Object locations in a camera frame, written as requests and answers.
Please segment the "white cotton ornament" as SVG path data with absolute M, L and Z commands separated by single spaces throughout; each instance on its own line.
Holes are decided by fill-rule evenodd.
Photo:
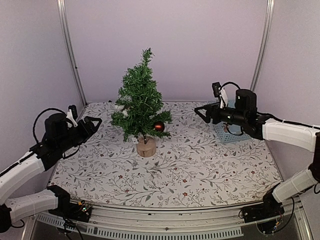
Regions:
M 115 104 L 114 107 L 117 112 L 122 114 L 123 118 L 127 118 L 129 116 L 129 106 Z

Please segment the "dark red bauble ornament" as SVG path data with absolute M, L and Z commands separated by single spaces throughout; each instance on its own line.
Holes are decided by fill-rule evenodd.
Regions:
M 165 129 L 165 124 L 162 121 L 157 121 L 153 124 L 153 128 L 157 132 L 163 132 Z

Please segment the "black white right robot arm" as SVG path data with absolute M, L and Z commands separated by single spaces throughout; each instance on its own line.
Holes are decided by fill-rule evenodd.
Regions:
M 303 123 L 281 120 L 270 113 L 259 113 L 257 95 L 249 89 L 237 89 L 234 107 L 226 105 L 223 88 L 214 88 L 219 103 L 195 108 L 195 113 L 206 123 L 221 122 L 236 125 L 257 140 L 275 141 L 306 149 L 313 153 L 313 161 L 291 178 L 269 190 L 262 198 L 258 213 L 269 218 L 285 200 L 301 194 L 320 182 L 320 129 Z

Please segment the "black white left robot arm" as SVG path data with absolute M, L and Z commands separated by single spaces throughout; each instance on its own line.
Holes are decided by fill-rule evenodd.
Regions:
M 59 160 L 66 160 L 66 152 L 79 148 L 86 143 L 99 129 L 102 119 L 86 116 L 76 121 L 75 111 L 68 112 L 56 109 L 44 122 L 45 133 L 42 140 L 36 140 L 19 160 L 0 173 L 0 231 L 6 232 L 23 218 L 43 211 L 54 211 L 62 217 L 74 213 L 70 194 L 63 188 L 52 185 L 46 189 L 18 198 L 11 198 L 33 177 L 48 171 Z

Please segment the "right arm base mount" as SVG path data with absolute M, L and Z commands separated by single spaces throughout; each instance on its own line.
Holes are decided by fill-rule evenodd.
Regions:
M 273 218 L 273 220 L 264 221 L 257 224 L 257 229 L 264 235 L 274 235 L 282 231 L 291 222 L 295 211 L 294 197 L 290 197 L 292 209 L 288 220 L 284 223 L 284 207 L 283 203 L 279 203 L 273 199 L 269 192 L 263 197 L 262 203 L 242 207 L 238 213 L 238 217 L 243 219 L 245 223 L 252 223 Z

